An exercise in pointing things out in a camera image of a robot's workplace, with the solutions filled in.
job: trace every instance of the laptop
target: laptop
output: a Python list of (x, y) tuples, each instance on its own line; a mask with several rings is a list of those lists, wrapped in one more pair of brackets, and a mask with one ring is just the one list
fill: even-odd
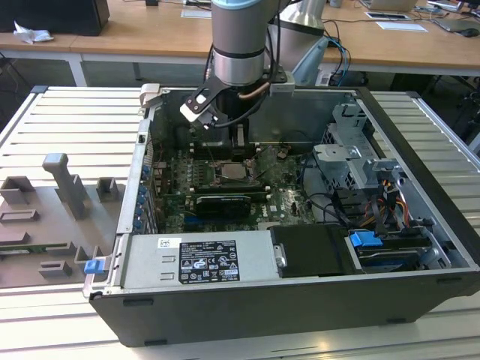
[(370, 10), (410, 11), (417, 0), (360, 0)]
[(447, 32), (462, 32), (467, 29), (480, 31), (480, 22), (468, 20), (433, 19), (433, 22), (444, 28)]

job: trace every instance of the desk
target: desk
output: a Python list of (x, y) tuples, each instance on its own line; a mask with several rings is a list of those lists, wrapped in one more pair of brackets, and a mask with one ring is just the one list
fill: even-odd
[[(345, 0), (342, 8), (327, 5), (323, 18), (367, 20), (366, 9), (355, 8), (355, 3)], [(12, 34), (0, 34), (0, 51), (11, 58), (65, 60), (70, 64), (78, 86), (87, 85), (83, 61), (205, 63), (212, 43), (211, 20), (181, 18), (182, 6), (179, 4), (146, 7), (143, 1), (109, 0), (109, 9), (109, 23), (98, 37), (54, 34), (52, 42), (28, 45), (20, 43)], [(339, 22), (341, 39), (352, 53), (350, 69), (480, 75), (480, 37), (461, 37), (432, 23), (419, 23), (428, 32), (382, 30), (375, 22)], [(334, 35), (333, 24), (326, 27)], [(322, 67), (333, 68), (339, 60), (336, 49), (327, 49)]]

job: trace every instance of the blue plastic clip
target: blue plastic clip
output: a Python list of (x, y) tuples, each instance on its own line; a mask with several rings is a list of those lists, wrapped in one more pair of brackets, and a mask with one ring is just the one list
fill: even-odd
[(379, 238), (375, 237), (373, 231), (355, 231), (350, 235), (350, 241), (356, 248), (358, 246), (382, 246), (383, 242)]
[(83, 269), (83, 271), (86, 274), (103, 274), (105, 272), (104, 266), (104, 259), (93, 259), (85, 263), (85, 268)]

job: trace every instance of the white paper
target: white paper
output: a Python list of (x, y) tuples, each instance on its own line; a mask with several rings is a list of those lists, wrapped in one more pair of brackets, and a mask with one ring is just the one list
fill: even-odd
[(383, 30), (403, 30), (405, 32), (428, 32), (426, 28), (419, 24), (401, 24), (399, 22), (376, 22)]
[(181, 242), (182, 238), (158, 238), (157, 248), (180, 248)]
[(19, 38), (21, 41), (32, 45), (34, 42), (50, 41), (53, 40), (52, 35), (47, 30), (30, 30), (24, 28), (15, 22), (15, 31), (13, 35)]

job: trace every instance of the power supply label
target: power supply label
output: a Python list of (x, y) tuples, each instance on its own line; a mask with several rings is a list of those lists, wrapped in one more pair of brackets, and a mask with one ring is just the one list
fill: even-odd
[(182, 284), (239, 281), (235, 240), (182, 242), (178, 280)]

